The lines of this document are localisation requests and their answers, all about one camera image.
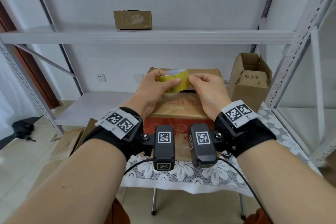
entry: tape roll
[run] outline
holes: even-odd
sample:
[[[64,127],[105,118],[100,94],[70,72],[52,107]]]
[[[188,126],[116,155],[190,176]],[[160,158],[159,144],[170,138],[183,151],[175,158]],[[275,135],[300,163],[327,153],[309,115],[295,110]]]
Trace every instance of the tape roll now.
[[[175,79],[175,78],[181,78],[182,82],[178,86],[167,90],[165,93],[180,92],[190,87],[190,82],[188,79],[188,69],[183,69],[183,68],[171,69],[166,72],[168,73],[168,75],[159,76],[157,78],[158,82],[166,82],[168,80]]]

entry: shelf board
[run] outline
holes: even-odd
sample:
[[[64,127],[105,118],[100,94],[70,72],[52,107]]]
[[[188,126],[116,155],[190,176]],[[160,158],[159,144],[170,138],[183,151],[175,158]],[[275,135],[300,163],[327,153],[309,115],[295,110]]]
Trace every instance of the shelf board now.
[[[134,93],[87,92],[55,120],[57,125],[86,127],[90,118],[101,119],[112,108],[119,107]]]
[[[115,30],[39,27],[0,33],[5,44],[291,44],[286,30]]]
[[[321,144],[317,127],[316,108],[278,107],[277,110],[299,135],[302,142],[297,143],[302,147],[308,147],[312,152]],[[325,115],[325,140],[332,140],[328,135],[335,129],[336,109],[324,109]]]

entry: black cable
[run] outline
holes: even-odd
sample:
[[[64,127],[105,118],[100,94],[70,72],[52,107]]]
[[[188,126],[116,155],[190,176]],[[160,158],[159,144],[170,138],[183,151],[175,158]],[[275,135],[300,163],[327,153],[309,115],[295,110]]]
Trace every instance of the black cable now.
[[[129,169],[127,169],[124,173],[124,175],[126,175],[129,171],[131,171],[134,167],[136,167],[137,165],[140,165],[141,163],[144,163],[144,162],[149,162],[149,161],[153,161],[152,158],[147,158],[147,159],[144,159],[140,162],[137,162],[135,165],[131,166]]]
[[[241,172],[239,172],[239,170],[232,165],[229,161],[227,161],[226,159],[223,158],[217,158],[218,160],[224,161],[225,163],[229,164],[234,170],[236,170],[238,172],[238,174],[241,176],[241,178],[244,180],[244,182],[246,183],[247,187],[249,187],[250,191],[252,192],[254,198],[256,199],[256,201],[258,202],[258,204],[260,205],[260,208],[264,211],[267,219],[269,220],[269,222],[273,223],[270,216],[268,215],[268,213],[266,212],[266,210],[264,209],[263,205],[261,204],[261,202],[259,201],[259,198],[257,197],[257,195],[254,193],[253,189],[251,188],[250,184],[247,182],[247,180],[245,179],[245,177],[241,174]]]

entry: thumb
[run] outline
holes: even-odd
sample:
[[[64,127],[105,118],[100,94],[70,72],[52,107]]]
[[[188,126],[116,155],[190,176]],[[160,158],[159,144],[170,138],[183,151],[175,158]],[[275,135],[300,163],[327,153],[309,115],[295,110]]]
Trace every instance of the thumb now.
[[[201,89],[201,86],[203,85],[204,81],[202,81],[200,78],[194,76],[194,75],[190,75],[189,76],[189,82],[191,84],[191,86],[193,86],[193,88],[198,91]]]
[[[170,88],[176,87],[181,82],[182,82],[181,78],[172,79],[172,80],[168,80],[166,82],[162,82],[162,86],[163,86],[163,89],[166,91],[166,90],[168,90]]]

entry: white lace tablecloth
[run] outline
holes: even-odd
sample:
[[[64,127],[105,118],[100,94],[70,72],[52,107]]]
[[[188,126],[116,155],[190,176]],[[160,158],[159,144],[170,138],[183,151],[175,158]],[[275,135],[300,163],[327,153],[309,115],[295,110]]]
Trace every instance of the white lace tablecloth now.
[[[320,174],[304,151],[264,103],[258,111],[258,116],[263,124],[276,135],[280,144],[289,148],[293,154]],[[126,169],[143,159],[145,158],[139,155],[132,156],[127,162]],[[235,157],[231,156],[227,160],[241,172]],[[194,168],[191,162],[176,161],[175,168],[172,171],[156,171],[153,168],[153,162],[144,162],[124,176],[120,186],[184,190],[192,194],[224,189],[250,197],[253,196],[240,175],[223,161],[218,161],[213,167],[205,169]]]

